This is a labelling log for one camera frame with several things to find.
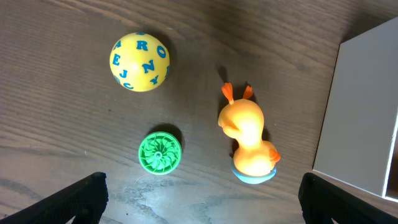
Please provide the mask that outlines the green round wheel toy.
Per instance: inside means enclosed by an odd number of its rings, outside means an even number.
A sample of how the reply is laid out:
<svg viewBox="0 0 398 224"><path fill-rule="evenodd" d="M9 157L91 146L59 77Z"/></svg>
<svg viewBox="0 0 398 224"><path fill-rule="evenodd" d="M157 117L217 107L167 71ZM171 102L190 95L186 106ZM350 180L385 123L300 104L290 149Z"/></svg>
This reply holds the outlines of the green round wheel toy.
<svg viewBox="0 0 398 224"><path fill-rule="evenodd" d="M157 131L147 135L138 150L141 166L150 174L166 175L174 171L182 159L182 147L177 138Z"/></svg>

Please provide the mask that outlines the orange rubber duck toy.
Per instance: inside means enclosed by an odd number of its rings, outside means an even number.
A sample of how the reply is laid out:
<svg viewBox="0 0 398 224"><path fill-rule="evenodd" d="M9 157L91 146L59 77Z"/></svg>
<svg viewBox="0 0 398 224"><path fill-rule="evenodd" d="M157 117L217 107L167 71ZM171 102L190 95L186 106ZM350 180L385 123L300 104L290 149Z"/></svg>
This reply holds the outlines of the orange rubber duck toy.
<svg viewBox="0 0 398 224"><path fill-rule="evenodd" d="M238 142L231 162L234 175L247 184L261 184L276 175L276 164L281 156L275 146L262 138L264 114L257 103L251 100L251 86L244 90L243 97L233 98L233 86L225 83L221 90L228 104L220 111L218 126L230 138Z"/></svg>

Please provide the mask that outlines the white cardboard box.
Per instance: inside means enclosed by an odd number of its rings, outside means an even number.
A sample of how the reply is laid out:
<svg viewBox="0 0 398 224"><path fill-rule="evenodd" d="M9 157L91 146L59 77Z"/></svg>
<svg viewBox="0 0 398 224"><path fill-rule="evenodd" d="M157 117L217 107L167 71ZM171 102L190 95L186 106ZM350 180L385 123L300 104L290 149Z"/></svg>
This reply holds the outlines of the white cardboard box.
<svg viewBox="0 0 398 224"><path fill-rule="evenodd" d="M397 19L340 44L313 170L397 201Z"/></svg>

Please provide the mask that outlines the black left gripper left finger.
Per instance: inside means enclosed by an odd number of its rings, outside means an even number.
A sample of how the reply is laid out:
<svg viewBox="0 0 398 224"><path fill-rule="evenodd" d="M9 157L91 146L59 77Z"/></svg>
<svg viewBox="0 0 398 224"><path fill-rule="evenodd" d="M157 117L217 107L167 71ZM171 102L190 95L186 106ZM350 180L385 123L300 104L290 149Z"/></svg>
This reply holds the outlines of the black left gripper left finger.
<svg viewBox="0 0 398 224"><path fill-rule="evenodd" d="M95 172L1 220L2 224L98 224L108 202L106 174Z"/></svg>

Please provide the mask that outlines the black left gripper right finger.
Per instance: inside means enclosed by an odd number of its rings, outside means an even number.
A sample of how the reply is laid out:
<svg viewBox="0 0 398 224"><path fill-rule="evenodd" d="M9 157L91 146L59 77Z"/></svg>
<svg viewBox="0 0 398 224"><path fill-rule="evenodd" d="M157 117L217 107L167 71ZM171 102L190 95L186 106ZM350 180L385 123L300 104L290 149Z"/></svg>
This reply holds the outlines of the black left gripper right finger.
<svg viewBox="0 0 398 224"><path fill-rule="evenodd" d="M298 199L306 224L397 224L396 217L310 172L303 175Z"/></svg>

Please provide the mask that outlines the yellow letter ball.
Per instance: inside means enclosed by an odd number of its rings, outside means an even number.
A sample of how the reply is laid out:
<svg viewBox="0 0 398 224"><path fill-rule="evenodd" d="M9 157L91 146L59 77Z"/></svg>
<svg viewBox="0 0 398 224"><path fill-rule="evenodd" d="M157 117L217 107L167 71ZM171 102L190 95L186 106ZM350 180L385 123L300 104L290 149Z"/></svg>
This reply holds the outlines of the yellow letter ball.
<svg viewBox="0 0 398 224"><path fill-rule="evenodd" d="M122 87L145 92L157 88L167 79L170 54L156 37L144 32L133 32L114 44L109 66L114 79Z"/></svg>

